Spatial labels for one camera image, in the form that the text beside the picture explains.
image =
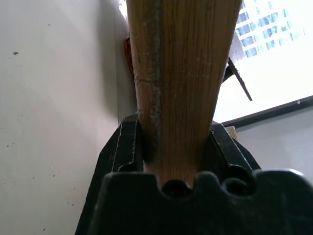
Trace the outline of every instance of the building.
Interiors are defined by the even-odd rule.
[[[247,57],[296,40],[288,9],[277,0],[243,0],[236,33]]]

